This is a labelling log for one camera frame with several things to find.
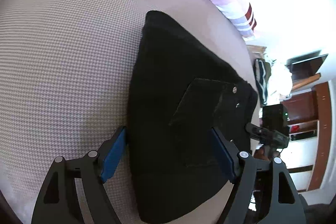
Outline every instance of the black clip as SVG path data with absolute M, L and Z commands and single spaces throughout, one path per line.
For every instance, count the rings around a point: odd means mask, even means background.
M 126 146 L 126 128 L 120 127 L 110 140 L 82 158 L 55 158 L 36 200 L 32 224 L 83 224 L 75 178 L 81 178 L 95 224 L 121 224 L 103 183 L 114 175 Z
M 238 151 L 218 128 L 212 128 L 209 135 L 213 137 L 219 165 L 234 184 L 217 224 L 244 223 L 258 173 L 263 174 L 260 177 L 264 184 L 258 223 L 306 223 L 302 200 L 280 158 L 258 160 L 246 151 Z

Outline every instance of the black towel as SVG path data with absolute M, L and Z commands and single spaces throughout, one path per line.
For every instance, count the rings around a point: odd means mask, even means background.
M 130 166 L 140 218 L 166 223 L 227 182 L 207 142 L 212 126 L 250 151 L 253 88 L 170 16 L 150 11 L 128 102 Z

